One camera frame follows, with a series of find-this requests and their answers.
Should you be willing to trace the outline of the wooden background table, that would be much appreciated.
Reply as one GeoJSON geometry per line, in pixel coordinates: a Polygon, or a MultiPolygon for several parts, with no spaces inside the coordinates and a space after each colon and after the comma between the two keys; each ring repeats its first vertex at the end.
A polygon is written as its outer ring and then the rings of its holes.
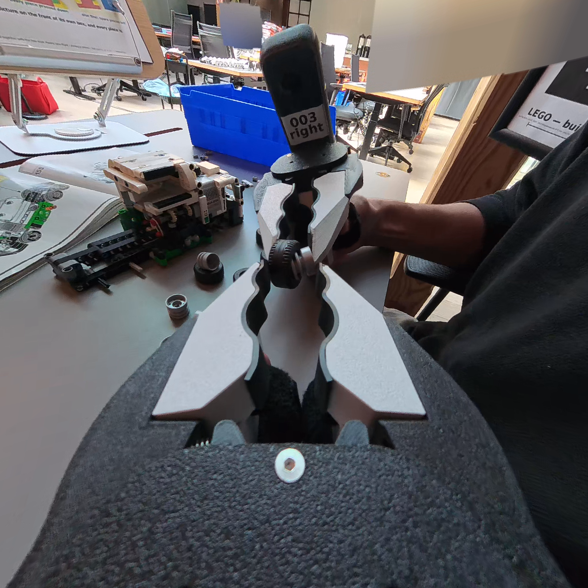
{"type": "Polygon", "coordinates": [[[233,84],[236,88],[268,89],[259,64],[252,61],[203,57],[201,60],[188,59],[187,64],[190,72],[202,75],[200,85],[233,84]]]}

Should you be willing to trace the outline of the metal board stand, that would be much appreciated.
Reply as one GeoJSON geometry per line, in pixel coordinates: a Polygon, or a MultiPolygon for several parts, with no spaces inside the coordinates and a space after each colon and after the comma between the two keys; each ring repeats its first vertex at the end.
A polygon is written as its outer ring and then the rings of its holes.
{"type": "Polygon", "coordinates": [[[23,131],[26,136],[31,137],[49,137],[63,141],[89,141],[102,136],[103,130],[106,129],[106,118],[109,109],[116,95],[116,84],[119,79],[110,78],[107,87],[102,95],[102,100],[94,118],[98,126],[55,126],[40,125],[40,131],[29,131],[24,122],[21,105],[21,87],[22,80],[18,74],[8,73],[9,103],[11,106],[11,117],[18,129],[23,131]]]}

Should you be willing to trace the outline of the black office chair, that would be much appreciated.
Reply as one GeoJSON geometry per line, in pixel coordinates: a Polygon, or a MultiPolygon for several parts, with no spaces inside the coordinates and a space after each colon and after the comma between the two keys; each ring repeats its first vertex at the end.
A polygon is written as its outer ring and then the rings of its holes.
{"type": "Polygon", "coordinates": [[[231,58],[233,57],[231,48],[224,45],[221,28],[216,25],[196,23],[201,44],[201,54],[207,57],[231,58]]]}
{"type": "Polygon", "coordinates": [[[195,59],[192,46],[192,17],[177,11],[171,11],[171,47],[183,52],[187,59],[195,59]]]}
{"type": "Polygon", "coordinates": [[[412,164],[394,146],[397,143],[404,143],[408,146],[409,155],[413,154],[413,143],[420,131],[423,115],[423,106],[419,108],[413,108],[409,104],[388,106],[385,116],[379,120],[379,132],[368,154],[384,158],[384,165],[387,165],[389,159],[396,158],[398,163],[407,164],[407,172],[411,173],[412,164]]]}

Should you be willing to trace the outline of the blue plastic bin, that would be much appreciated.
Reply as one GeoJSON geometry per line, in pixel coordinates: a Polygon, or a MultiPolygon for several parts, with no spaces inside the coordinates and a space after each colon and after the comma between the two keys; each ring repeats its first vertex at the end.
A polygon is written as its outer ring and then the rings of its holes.
{"type": "Polygon", "coordinates": [[[182,86],[180,97],[194,146],[271,166],[291,152],[289,140],[309,139],[317,130],[334,130],[329,110],[320,106],[324,89],[295,74],[284,75],[271,92],[232,84],[182,86]]]}

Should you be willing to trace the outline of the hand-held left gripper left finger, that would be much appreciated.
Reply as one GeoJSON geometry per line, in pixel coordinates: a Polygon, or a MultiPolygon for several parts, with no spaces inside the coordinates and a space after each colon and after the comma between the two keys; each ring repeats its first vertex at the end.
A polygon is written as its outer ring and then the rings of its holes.
{"type": "Polygon", "coordinates": [[[254,263],[200,313],[153,418],[245,420],[264,408],[270,371],[258,335],[269,290],[267,263],[254,263]]]}

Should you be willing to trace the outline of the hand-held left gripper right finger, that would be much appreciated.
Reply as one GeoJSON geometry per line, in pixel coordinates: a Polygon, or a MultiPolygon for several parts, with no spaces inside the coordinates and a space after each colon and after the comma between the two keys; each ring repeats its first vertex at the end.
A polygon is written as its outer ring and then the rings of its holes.
{"type": "Polygon", "coordinates": [[[420,397],[381,312],[319,264],[316,395],[333,419],[422,419],[420,397]]]}

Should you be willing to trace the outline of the white stand mat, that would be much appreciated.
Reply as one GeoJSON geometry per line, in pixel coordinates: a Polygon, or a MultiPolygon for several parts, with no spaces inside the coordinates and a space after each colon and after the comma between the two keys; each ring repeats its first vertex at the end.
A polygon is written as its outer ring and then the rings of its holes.
{"type": "Polygon", "coordinates": [[[116,122],[96,121],[1,127],[1,143],[18,155],[38,156],[147,143],[149,138],[116,122]]]}

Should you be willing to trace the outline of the person's right hand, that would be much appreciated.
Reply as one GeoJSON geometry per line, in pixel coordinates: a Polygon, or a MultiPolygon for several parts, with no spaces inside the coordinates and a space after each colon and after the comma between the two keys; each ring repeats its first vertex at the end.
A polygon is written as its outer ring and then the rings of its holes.
{"type": "Polygon", "coordinates": [[[399,215],[404,204],[404,202],[369,198],[360,194],[353,195],[350,199],[349,212],[355,211],[359,236],[346,237],[349,232],[356,233],[356,229],[352,228],[352,215],[349,215],[348,221],[344,224],[336,241],[353,242],[345,247],[341,244],[334,246],[331,265],[337,265],[344,261],[351,252],[364,246],[396,251],[399,246],[398,237],[401,234],[399,215]]]}

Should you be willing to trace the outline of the instruction booklet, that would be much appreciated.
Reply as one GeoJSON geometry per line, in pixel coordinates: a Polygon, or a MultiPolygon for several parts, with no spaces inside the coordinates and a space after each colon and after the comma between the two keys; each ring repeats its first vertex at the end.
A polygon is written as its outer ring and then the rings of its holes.
{"type": "Polygon", "coordinates": [[[1,169],[1,290],[112,220],[122,201],[104,170],[136,147],[38,156],[1,169]]]}

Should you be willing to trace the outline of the wooden post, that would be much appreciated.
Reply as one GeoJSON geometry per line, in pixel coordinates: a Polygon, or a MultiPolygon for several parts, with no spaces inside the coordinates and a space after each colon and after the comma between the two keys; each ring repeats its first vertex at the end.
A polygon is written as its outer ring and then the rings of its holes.
{"type": "Polygon", "coordinates": [[[489,133],[528,72],[481,79],[422,199],[413,208],[473,199],[508,185],[526,157],[490,139],[489,133]]]}

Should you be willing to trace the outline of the partly built toy truck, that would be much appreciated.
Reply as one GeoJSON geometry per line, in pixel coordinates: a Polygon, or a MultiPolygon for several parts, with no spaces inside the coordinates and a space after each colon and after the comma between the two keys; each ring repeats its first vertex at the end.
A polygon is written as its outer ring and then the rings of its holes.
{"type": "Polygon", "coordinates": [[[149,259],[166,267],[210,244],[214,229],[241,224],[239,179],[221,168],[216,175],[202,175],[200,161],[165,151],[110,159],[104,174],[114,181],[123,204],[117,216],[122,231],[77,253],[47,254],[54,275],[78,292],[109,289],[107,278],[129,270],[142,274],[141,264],[149,259]]]}

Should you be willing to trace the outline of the wooden background desk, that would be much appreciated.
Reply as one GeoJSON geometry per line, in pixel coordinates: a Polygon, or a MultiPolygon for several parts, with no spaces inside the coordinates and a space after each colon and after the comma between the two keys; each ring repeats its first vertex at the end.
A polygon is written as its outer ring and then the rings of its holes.
{"type": "Polygon", "coordinates": [[[362,143],[361,149],[359,150],[359,159],[367,159],[369,155],[368,151],[370,147],[374,145],[375,137],[379,132],[379,120],[385,116],[388,106],[400,104],[409,104],[412,105],[413,108],[419,108],[423,106],[423,123],[429,107],[431,105],[436,105],[435,100],[441,95],[446,87],[447,84],[438,84],[434,86],[405,89],[400,91],[368,92],[365,84],[352,82],[344,83],[342,86],[343,90],[351,91],[359,95],[361,98],[374,102],[374,108],[365,131],[364,141],[362,143]]]}

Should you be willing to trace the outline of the black framed sign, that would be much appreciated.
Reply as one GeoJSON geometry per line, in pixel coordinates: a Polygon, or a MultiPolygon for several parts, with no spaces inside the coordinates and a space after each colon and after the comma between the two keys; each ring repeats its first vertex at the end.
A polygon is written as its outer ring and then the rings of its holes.
{"type": "Polygon", "coordinates": [[[587,57],[529,70],[489,133],[542,160],[587,121],[587,57]]]}

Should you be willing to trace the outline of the red bag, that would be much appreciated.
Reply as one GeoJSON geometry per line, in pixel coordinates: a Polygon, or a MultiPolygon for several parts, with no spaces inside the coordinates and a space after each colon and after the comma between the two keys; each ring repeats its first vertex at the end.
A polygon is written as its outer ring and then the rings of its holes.
{"type": "MultiPolygon", "coordinates": [[[[48,84],[40,77],[35,80],[22,80],[21,103],[23,114],[32,112],[51,115],[59,108],[48,84]]],[[[7,112],[11,112],[8,78],[3,76],[1,76],[1,105],[7,112]]]]}

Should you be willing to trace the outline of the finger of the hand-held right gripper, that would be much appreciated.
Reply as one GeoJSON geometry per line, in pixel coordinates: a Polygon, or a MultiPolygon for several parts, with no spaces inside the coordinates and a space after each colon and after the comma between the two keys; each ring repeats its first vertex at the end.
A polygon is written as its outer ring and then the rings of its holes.
{"type": "Polygon", "coordinates": [[[295,193],[293,185],[277,183],[269,186],[257,212],[262,240],[263,256],[269,257],[272,246],[278,240],[289,239],[294,235],[294,224],[288,219],[284,206],[295,193]]]}
{"type": "Polygon", "coordinates": [[[298,241],[310,247],[316,263],[331,254],[336,238],[348,219],[345,171],[329,172],[312,181],[313,192],[299,196],[298,241]]]}

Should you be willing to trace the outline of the person's right forearm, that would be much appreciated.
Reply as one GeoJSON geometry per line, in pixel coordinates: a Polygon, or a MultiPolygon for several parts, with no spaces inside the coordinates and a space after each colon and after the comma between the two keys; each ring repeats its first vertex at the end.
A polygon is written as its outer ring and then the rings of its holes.
{"type": "Polygon", "coordinates": [[[452,268],[473,265],[481,257],[486,225],[471,203],[398,203],[392,221],[396,252],[452,268]]]}

